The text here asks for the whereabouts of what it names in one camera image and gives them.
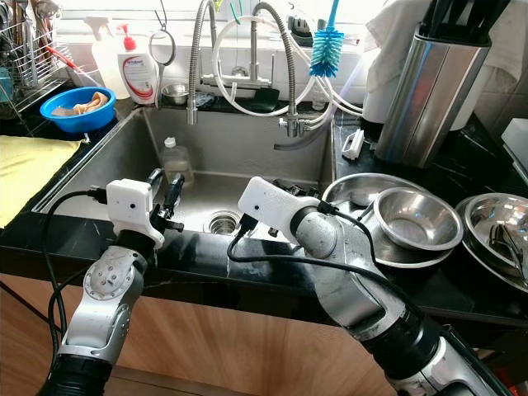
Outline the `small steel bowl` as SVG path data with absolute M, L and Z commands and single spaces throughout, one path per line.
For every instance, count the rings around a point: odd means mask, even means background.
M 454 208 L 423 190 L 411 187 L 382 190 L 370 208 L 382 233 L 401 248 L 444 252 L 464 237 L 463 223 Z

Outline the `blue bottle brush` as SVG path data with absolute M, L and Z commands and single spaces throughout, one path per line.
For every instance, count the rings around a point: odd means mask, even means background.
M 343 31 L 336 28 L 340 0 L 332 0 L 327 23 L 314 33 L 309 74 L 313 77 L 336 77 L 341 63 Z

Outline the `steel mixer tap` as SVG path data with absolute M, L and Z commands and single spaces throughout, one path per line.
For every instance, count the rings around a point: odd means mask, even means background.
M 271 89 L 274 82 L 264 78 L 260 74 L 259 61 L 259 30 L 254 22 L 250 23 L 249 33 L 249 56 L 250 63 L 247 76 L 225 76 L 219 71 L 219 58 L 215 58 L 214 65 L 214 85 L 220 87 L 230 87 L 230 89 Z

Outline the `wooden sink cabinet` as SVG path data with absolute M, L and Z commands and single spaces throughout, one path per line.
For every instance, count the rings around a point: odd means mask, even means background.
M 35 396 L 48 376 L 45 280 L 2 276 L 2 396 Z M 143 297 L 118 365 L 257 396 L 395 396 L 343 329 Z

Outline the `white hanging towel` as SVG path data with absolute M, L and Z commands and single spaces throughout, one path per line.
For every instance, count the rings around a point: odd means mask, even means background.
M 367 71 L 366 91 L 374 94 L 397 80 L 410 44 L 432 0 L 389 0 L 365 24 L 379 54 Z

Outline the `steel knife block with knives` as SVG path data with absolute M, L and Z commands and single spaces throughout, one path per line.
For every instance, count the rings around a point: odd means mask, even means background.
M 427 168 L 463 108 L 512 0 L 431 0 L 412 41 L 382 125 L 375 158 Z

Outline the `steel cutlery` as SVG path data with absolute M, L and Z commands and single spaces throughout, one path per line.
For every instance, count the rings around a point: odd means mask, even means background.
M 498 269 L 502 274 L 515 276 L 528 283 L 528 259 L 523 247 L 505 226 L 493 225 L 489 229 L 488 246 L 499 257 Z

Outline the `beige cloth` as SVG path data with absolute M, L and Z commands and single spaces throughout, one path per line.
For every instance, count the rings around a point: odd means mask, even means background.
M 55 117 L 69 117 L 69 116 L 82 116 L 84 113 L 90 113 L 98 108 L 101 108 L 109 101 L 109 96 L 102 92 L 93 92 L 90 101 L 84 103 L 76 103 L 74 106 L 68 106 L 63 108 L 57 106 L 52 110 L 51 116 Z

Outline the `yellow cloth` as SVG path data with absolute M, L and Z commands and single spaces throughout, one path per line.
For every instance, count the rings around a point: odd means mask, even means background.
M 82 146 L 43 137 L 0 136 L 0 226 L 19 214 Z

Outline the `round metal mesh strainer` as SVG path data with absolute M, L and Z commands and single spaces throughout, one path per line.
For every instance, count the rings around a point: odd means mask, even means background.
M 166 68 L 175 61 L 175 39 L 166 29 L 160 26 L 148 38 L 148 55 L 156 64 L 156 94 L 154 98 L 155 108 L 161 106 L 161 91 L 163 89 L 163 73 Z

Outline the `clear plastic bottle white cap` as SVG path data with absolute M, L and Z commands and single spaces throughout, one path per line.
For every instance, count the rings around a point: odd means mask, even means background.
M 166 137 L 163 140 L 163 151 L 161 153 L 161 163 L 163 173 L 170 182 L 175 180 L 177 175 L 184 177 L 184 186 L 189 187 L 195 182 L 190 162 L 190 151 L 188 147 L 177 143 L 174 137 Z

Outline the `steel plate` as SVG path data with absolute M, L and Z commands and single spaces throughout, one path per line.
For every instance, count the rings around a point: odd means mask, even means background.
M 437 264 L 446 259 L 451 250 L 414 250 L 400 247 L 382 231 L 374 218 L 370 204 L 382 190 L 392 187 L 411 187 L 423 191 L 425 188 L 394 175 L 383 173 L 357 173 L 333 181 L 323 193 L 322 200 L 338 206 L 344 214 L 353 215 L 369 229 L 374 241 L 377 263 L 401 269 L 416 269 Z
M 464 225 L 464 237 L 463 241 L 461 241 L 461 245 L 464 246 L 465 251 L 473 258 L 473 260 L 476 261 L 476 263 L 478 263 L 480 268 L 483 268 L 484 271 L 489 272 L 489 274 L 501 280 L 502 283 L 505 283 L 512 288 L 516 288 L 516 290 L 519 290 L 521 293 L 528 295 L 528 283 L 525 283 L 525 281 L 521 280 L 520 278 L 516 278 L 516 276 L 502 274 L 502 272 L 491 267 L 491 262 L 487 260 L 485 254 L 483 254 L 483 250 L 479 249 L 474 243 L 470 242 L 469 233 L 464 222 L 464 208 L 465 204 L 468 203 L 468 200 L 470 200 L 471 197 L 473 196 L 465 197 L 465 199 L 460 201 L 456 206 L 456 212 L 459 214 L 460 221 Z

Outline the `white red soap pump bottle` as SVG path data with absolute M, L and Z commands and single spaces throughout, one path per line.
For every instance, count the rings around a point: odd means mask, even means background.
M 118 71 L 130 98 L 140 105 L 151 106 L 158 95 L 156 63 L 149 54 L 148 46 L 129 33 L 128 24 L 120 24 L 122 50 L 117 54 Z

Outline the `flexible steel gooseneck faucet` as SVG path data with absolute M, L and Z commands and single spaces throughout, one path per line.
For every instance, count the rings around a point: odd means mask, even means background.
M 187 86 L 187 124 L 195 125 L 197 122 L 196 98 L 201 83 L 201 29 L 203 29 L 206 16 L 209 17 L 210 50 L 212 55 L 218 55 L 219 49 L 216 42 L 216 0 L 200 0 L 196 11 L 195 26 L 191 34 L 189 55 L 189 74 Z

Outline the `white washing machine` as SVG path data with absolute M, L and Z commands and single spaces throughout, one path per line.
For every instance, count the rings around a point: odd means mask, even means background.
M 504 148 L 513 158 L 513 166 L 528 185 L 528 118 L 513 118 L 502 132 Z

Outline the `teal plastic container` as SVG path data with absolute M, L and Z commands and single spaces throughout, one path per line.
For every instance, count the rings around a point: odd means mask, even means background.
M 0 90 L 0 102 L 10 103 L 12 98 L 14 98 L 14 82 L 10 72 L 2 65 L 0 67 Z

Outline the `translucent spray bottle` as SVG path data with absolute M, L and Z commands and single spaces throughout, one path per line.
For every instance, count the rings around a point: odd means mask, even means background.
M 110 18 L 85 16 L 83 22 L 87 23 L 94 36 L 91 52 L 96 68 L 101 73 L 103 86 L 113 91 L 118 101 L 129 99 L 130 95 L 118 68 L 118 42 L 110 29 Z

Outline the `black zip tie hook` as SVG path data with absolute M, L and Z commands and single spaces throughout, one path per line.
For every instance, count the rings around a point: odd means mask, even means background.
M 156 20 L 158 20 L 159 30 L 165 31 L 165 33 L 168 33 L 168 22 L 169 22 L 168 8 L 165 5 L 165 0 L 158 0 L 158 3 L 159 3 L 160 12 L 155 12 L 155 16 L 156 16 Z

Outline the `round steel sink drain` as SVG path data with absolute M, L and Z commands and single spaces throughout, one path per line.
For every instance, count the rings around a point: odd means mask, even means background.
M 218 235 L 234 235 L 240 229 L 241 215 L 229 210 L 218 210 L 209 214 L 204 231 Z

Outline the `white scrub brush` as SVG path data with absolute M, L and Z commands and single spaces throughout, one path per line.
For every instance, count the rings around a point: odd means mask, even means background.
M 348 135 L 341 144 L 341 156 L 347 161 L 356 161 L 361 154 L 363 143 L 365 142 L 365 131 L 358 129 Z

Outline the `dark green sponge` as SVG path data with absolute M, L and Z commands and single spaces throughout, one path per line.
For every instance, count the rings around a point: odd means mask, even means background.
M 254 95 L 249 99 L 246 109 L 256 113 L 271 113 L 279 105 L 279 95 L 281 91 L 276 89 L 259 89 L 254 91 Z

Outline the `blue plastic bowl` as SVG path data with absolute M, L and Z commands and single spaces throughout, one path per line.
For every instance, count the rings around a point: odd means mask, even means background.
M 96 93 L 105 96 L 105 102 L 99 108 L 79 115 L 55 115 L 57 109 L 72 110 L 79 103 L 90 102 Z M 116 94 L 108 87 L 80 87 L 69 89 L 53 95 L 39 106 L 39 113 L 53 121 L 58 128 L 67 134 L 82 134 L 98 130 L 116 119 Z

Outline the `stainless steel sink basin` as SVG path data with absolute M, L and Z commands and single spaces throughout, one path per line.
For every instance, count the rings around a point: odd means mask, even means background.
M 204 225 L 215 211 L 242 214 L 238 199 L 254 175 L 327 189 L 336 177 L 331 135 L 328 129 L 321 132 L 303 148 L 280 151 L 276 144 L 287 144 L 290 137 L 272 118 L 200 111 L 196 124 L 188 125 L 184 110 L 139 108 L 94 139 L 86 157 L 45 190 L 32 209 L 45 214 L 65 193 L 113 180 L 146 180 L 153 169 L 162 168 L 163 140 L 174 137 L 189 148 L 195 182 L 182 189 L 173 218 L 185 230 L 207 233 Z

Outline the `large steel bowl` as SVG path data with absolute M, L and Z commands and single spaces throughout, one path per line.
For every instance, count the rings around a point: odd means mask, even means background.
M 483 250 L 491 267 L 499 271 L 499 257 L 488 246 L 489 229 L 493 225 L 505 226 L 524 248 L 528 259 L 528 199 L 525 197 L 505 193 L 473 196 L 465 204 L 464 222 L 470 242 Z

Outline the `tiny steel bowl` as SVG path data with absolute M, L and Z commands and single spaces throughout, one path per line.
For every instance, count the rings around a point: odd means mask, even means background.
M 188 87 L 184 83 L 166 84 L 159 95 L 159 102 L 165 106 L 187 106 Z

